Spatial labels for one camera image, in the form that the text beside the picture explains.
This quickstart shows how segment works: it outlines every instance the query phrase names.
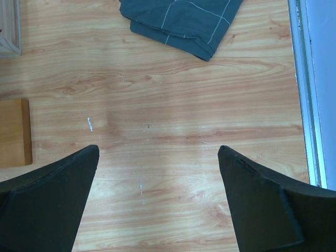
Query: gray towel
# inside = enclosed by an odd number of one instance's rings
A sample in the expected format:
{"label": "gray towel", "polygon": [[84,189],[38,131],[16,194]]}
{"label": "gray towel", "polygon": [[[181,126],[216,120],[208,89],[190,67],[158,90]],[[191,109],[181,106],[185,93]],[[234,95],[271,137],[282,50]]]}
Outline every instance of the gray towel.
{"label": "gray towel", "polygon": [[243,0],[121,0],[131,31],[209,61]]}

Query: wooden block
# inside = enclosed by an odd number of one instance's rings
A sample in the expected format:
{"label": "wooden block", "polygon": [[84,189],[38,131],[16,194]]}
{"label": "wooden block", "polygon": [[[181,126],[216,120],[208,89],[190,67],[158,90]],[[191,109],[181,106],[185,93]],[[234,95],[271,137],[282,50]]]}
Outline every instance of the wooden block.
{"label": "wooden block", "polygon": [[0,101],[0,168],[31,164],[31,142],[28,100]]}

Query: floor scratch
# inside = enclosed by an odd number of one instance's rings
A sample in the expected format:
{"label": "floor scratch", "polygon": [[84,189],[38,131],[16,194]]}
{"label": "floor scratch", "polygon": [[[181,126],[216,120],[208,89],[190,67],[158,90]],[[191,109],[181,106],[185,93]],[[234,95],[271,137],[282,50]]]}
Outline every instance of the floor scratch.
{"label": "floor scratch", "polygon": [[91,124],[91,121],[90,121],[89,117],[88,117],[88,123],[89,123],[89,127],[90,127],[91,132],[93,132],[93,127],[92,127],[92,124]]}
{"label": "floor scratch", "polygon": [[141,195],[142,195],[142,187],[143,187],[143,185],[142,185],[142,179],[140,179],[140,191],[141,191]]}

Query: wooden board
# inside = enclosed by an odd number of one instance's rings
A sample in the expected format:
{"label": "wooden board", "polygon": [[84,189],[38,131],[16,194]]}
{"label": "wooden board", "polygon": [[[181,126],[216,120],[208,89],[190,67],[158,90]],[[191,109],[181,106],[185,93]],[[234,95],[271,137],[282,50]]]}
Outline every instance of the wooden board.
{"label": "wooden board", "polygon": [[0,168],[32,163],[28,100],[0,101]]}
{"label": "wooden board", "polygon": [[237,251],[221,144],[308,182],[287,1],[244,0],[210,62],[131,33],[119,6],[21,1],[0,99],[29,99],[34,163],[0,180],[97,144],[74,251]]}

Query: wooden furniture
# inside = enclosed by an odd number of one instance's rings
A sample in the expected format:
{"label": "wooden furniture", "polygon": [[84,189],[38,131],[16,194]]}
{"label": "wooden furniture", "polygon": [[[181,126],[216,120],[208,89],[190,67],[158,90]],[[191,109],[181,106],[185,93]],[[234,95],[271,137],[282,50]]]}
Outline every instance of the wooden furniture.
{"label": "wooden furniture", "polygon": [[28,100],[0,101],[0,168],[31,164]]}
{"label": "wooden furniture", "polygon": [[0,58],[20,55],[19,0],[0,0]]}

